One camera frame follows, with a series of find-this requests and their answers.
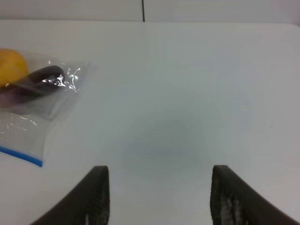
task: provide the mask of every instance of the dark purple vegetable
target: dark purple vegetable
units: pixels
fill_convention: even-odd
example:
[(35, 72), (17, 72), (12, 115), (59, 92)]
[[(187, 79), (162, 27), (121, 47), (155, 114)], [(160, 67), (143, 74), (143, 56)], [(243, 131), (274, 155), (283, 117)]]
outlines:
[(0, 88), (0, 106), (27, 103), (52, 94), (64, 86), (65, 74), (58, 66), (39, 69), (27, 77)]

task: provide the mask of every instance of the blue zipper seal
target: blue zipper seal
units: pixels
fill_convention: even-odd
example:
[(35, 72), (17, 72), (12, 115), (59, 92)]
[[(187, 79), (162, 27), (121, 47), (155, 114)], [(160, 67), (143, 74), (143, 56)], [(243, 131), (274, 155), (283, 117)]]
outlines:
[(0, 146), (0, 152), (3, 152), (3, 153), (6, 153), (8, 155), (11, 155), (11, 156), (14, 156), (14, 157), (26, 160), (26, 161), (28, 161), (30, 163), (38, 165), (39, 167), (43, 166), (43, 161), (42, 160), (39, 160), (39, 159), (34, 158), (32, 156), (28, 156), (28, 155), (20, 153), (18, 151), (6, 149), (6, 148), (3, 148), (3, 147)]

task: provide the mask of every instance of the white table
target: white table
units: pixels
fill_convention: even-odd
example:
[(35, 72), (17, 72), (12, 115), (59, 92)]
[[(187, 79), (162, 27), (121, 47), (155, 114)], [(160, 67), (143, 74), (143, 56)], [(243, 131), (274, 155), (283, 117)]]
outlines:
[(0, 21), (0, 46), (91, 60), (45, 165), (0, 154), (0, 224), (29, 224), (108, 165), (112, 225), (211, 224), (214, 164), (300, 221), (300, 29)]

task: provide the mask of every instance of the yellow fruit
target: yellow fruit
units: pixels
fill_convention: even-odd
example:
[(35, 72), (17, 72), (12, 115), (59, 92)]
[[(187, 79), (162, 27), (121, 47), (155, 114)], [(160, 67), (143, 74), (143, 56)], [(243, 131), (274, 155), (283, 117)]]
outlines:
[(0, 49), (0, 87), (14, 83), (28, 75), (24, 57), (12, 49)]

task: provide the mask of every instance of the ziploc bag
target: ziploc bag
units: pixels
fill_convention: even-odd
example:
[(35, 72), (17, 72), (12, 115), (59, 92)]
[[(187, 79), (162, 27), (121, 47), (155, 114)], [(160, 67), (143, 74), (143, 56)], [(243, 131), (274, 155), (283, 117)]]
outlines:
[(88, 65), (0, 49), (0, 152), (42, 166), (49, 125), (74, 102)]

